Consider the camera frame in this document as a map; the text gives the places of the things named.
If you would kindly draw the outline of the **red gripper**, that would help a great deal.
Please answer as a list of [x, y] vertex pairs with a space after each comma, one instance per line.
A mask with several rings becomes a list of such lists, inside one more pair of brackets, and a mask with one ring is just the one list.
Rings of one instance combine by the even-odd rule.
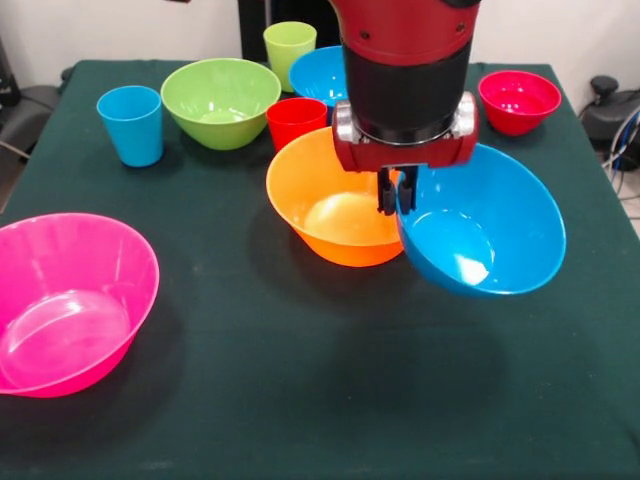
[[470, 160], [479, 136], [479, 109], [475, 97], [465, 92], [451, 125], [435, 139], [418, 144], [388, 144], [366, 136], [357, 126], [350, 103], [336, 104], [332, 117], [336, 155], [347, 172], [377, 172], [378, 211], [396, 211], [396, 190], [388, 168], [400, 168], [397, 200], [402, 213], [416, 208], [418, 167], [444, 168]]

